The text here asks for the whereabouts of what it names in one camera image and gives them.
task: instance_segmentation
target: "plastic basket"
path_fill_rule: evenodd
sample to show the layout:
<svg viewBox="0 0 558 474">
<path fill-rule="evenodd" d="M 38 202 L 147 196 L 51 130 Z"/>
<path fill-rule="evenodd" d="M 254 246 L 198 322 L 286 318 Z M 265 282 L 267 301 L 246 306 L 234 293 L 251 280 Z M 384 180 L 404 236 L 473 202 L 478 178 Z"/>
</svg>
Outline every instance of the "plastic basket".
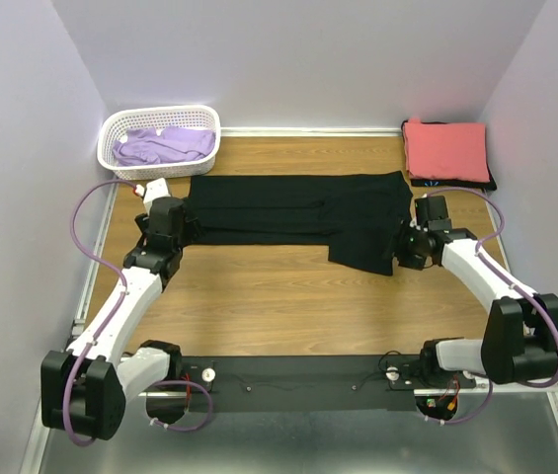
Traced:
<svg viewBox="0 0 558 474">
<path fill-rule="evenodd" d="M 112 146 L 128 130 L 155 127 L 162 129 L 175 125 L 184 128 L 212 130 L 215 132 L 215 146 L 208 156 L 192 162 L 167 163 L 164 165 L 119 166 Z M 174 106 L 133 109 L 118 112 L 107 120 L 99 134 L 97 159 L 108 170 L 124 180 L 156 180 L 177 176 L 201 175 L 207 173 L 215 164 L 215 155 L 221 141 L 219 115 L 207 106 Z"/>
</svg>

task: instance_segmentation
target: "gray floor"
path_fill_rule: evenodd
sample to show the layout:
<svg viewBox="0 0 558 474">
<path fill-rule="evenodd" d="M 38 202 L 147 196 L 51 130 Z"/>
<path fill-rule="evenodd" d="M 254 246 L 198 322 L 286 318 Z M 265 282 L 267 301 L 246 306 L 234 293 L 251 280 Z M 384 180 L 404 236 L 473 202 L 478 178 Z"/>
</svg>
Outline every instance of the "gray floor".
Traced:
<svg viewBox="0 0 558 474">
<path fill-rule="evenodd" d="M 466 395 L 461 412 L 482 397 Z M 558 474 L 558 431 L 543 393 L 500 394 L 457 427 L 385 411 L 217 414 L 203 430 L 149 427 L 144 399 L 111 441 L 87 448 L 53 432 L 47 474 Z"/>
</svg>

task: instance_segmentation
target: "folded black garment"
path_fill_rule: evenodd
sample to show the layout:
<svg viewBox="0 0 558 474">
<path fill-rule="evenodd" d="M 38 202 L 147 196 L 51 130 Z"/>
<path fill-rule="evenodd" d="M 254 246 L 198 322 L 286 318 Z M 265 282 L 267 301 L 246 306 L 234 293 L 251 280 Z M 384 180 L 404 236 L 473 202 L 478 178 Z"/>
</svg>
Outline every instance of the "folded black garment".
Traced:
<svg viewBox="0 0 558 474">
<path fill-rule="evenodd" d="M 404 125 L 406 124 L 406 122 L 407 120 L 401 122 L 402 139 L 404 139 Z M 424 124 L 447 125 L 447 122 L 425 121 Z M 489 183 L 480 183 L 477 181 L 463 181 L 463 180 L 428 180 L 426 178 L 411 178 L 410 184 L 411 186 L 415 186 L 417 188 L 431 188 L 434 186 L 455 186 L 459 188 L 473 188 L 482 191 L 495 191 L 498 188 L 498 185 L 496 185 L 496 181 L 492 176 L 492 171 L 489 169 L 489 165 L 487 165 L 487 172 L 489 173 Z"/>
<path fill-rule="evenodd" d="M 410 218 L 401 172 L 349 176 L 193 176 L 199 244 L 328 245 L 329 261 L 392 275 L 392 238 Z"/>
</svg>

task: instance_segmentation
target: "basket rim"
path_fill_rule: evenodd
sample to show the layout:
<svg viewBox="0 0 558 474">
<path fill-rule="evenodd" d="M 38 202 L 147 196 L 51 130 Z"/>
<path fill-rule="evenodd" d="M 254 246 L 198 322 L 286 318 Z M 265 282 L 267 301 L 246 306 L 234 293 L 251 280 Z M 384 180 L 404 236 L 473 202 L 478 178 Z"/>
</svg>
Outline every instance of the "basket rim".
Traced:
<svg viewBox="0 0 558 474">
<path fill-rule="evenodd" d="M 115 166 L 111 165 L 106 162 L 102 155 L 105 152 L 103 150 L 103 137 L 108 132 L 110 127 L 114 122 L 118 119 L 132 115 L 134 113 L 145 113 L 145 112 L 171 112 L 171 111 L 184 111 L 184 110 L 202 110 L 211 114 L 215 120 L 215 145 L 212 151 L 197 161 L 187 161 L 181 163 L 165 163 L 161 165 L 135 165 L 135 166 Z M 209 106 L 204 106 L 200 104 L 191 104 L 186 106 L 163 106 L 163 107 L 145 107 L 142 109 L 127 109 L 125 111 L 119 111 L 115 114 L 110 115 L 104 122 L 103 126 L 101 126 L 101 130 L 99 131 L 99 138 L 97 140 L 97 160 L 101 166 L 103 166 L 107 170 L 111 171 L 118 171 L 118 170 L 127 170 L 127 171 L 138 171 L 138 170 L 157 170 L 162 168 L 176 168 L 176 167 L 183 167 L 183 166 L 195 166 L 201 163 L 205 163 L 214 158 L 217 154 L 217 150 L 219 149 L 219 145 L 221 143 L 221 122 L 219 120 L 219 114 L 217 111 Z"/>
</svg>

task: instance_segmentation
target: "wooden tabletop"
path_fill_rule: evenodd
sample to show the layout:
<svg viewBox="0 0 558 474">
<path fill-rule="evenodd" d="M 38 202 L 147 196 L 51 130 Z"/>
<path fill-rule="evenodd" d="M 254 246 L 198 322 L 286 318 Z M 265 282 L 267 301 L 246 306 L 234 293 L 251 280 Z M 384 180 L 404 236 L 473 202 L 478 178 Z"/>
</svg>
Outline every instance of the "wooden tabletop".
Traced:
<svg viewBox="0 0 558 474">
<path fill-rule="evenodd" d="M 398 137 L 226 137 L 210 175 L 348 175 L 403 169 Z M 170 180 L 176 197 L 190 178 Z M 426 191 L 413 188 L 415 197 Z M 455 226 L 493 231 L 485 202 L 449 193 Z M 139 236 L 144 211 L 120 187 L 103 256 L 121 265 Z M 496 241 L 486 245 L 499 262 Z M 100 269 L 91 320 L 116 276 Z M 417 352 L 425 340 L 482 338 L 487 315 L 454 276 L 433 267 L 373 275 L 327 261 L 323 246 L 191 246 L 178 273 L 134 332 L 127 350 L 147 339 L 181 346 L 188 356 L 276 356 Z"/>
</svg>

